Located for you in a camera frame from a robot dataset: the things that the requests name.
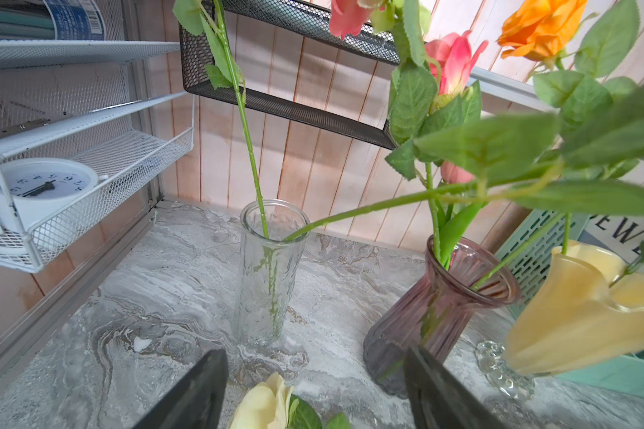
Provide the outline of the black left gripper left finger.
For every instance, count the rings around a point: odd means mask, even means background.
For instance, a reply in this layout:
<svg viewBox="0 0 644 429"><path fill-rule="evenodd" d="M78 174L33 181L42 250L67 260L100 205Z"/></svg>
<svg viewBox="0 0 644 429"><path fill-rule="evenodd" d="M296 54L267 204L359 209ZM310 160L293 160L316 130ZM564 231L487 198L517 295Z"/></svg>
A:
<svg viewBox="0 0 644 429"><path fill-rule="evenodd" d="M133 429L218 428L227 380L225 350L210 350Z"/></svg>

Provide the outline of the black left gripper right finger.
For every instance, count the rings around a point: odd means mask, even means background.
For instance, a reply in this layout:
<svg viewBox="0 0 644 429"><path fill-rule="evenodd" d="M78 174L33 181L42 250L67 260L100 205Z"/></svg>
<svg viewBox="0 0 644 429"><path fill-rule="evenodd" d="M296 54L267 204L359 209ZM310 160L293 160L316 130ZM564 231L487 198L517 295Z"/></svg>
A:
<svg viewBox="0 0 644 429"><path fill-rule="evenodd" d="M407 350L404 379L418 428L504 426L422 346Z"/></svg>

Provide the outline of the small pink rose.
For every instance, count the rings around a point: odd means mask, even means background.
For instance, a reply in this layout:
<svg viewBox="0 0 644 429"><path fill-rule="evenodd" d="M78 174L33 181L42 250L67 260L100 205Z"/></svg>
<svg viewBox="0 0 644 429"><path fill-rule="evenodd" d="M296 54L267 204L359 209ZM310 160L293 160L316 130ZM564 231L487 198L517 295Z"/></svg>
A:
<svg viewBox="0 0 644 429"><path fill-rule="evenodd" d="M425 204L432 234L425 252L429 270L445 271L456 244L488 204L488 183L443 157L428 159L415 139L479 121L482 96L468 80L487 47L472 48L469 32L429 41L414 57L404 30L394 28L400 64L392 71L388 130L395 143L386 162L404 180L418 180L434 197Z"/></svg>

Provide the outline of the large pink rose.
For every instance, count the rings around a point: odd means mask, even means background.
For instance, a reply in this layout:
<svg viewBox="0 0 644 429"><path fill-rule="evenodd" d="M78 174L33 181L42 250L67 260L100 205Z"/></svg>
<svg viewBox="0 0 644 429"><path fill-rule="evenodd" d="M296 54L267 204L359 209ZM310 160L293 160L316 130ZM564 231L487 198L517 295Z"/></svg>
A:
<svg viewBox="0 0 644 429"><path fill-rule="evenodd" d="M469 32L452 32L440 39L424 40L431 12L419 1L334 1L329 23L339 39L358 36L370 22L376 33L392 35L399 64L390 76L387 105L388 130L394 148L386 162L405 180L418 177L426 189L434 187L432 166L416 170L411 139L420 135L427 119L454 100L467 84L472 64L488 45L470 50Z"/></svg>

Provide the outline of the yellow orange rose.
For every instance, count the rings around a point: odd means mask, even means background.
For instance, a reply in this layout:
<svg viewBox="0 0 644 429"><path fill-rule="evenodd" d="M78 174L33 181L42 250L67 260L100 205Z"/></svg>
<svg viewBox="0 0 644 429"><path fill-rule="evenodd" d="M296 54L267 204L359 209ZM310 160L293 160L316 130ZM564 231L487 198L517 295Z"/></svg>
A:
<svg viewBox="0 0 644 429"><path fill-rule="evenodd" d="M563 70L565 48L581 27L585 0L527 0L511 15L497 40L502 59L524 57Z"/></svg>

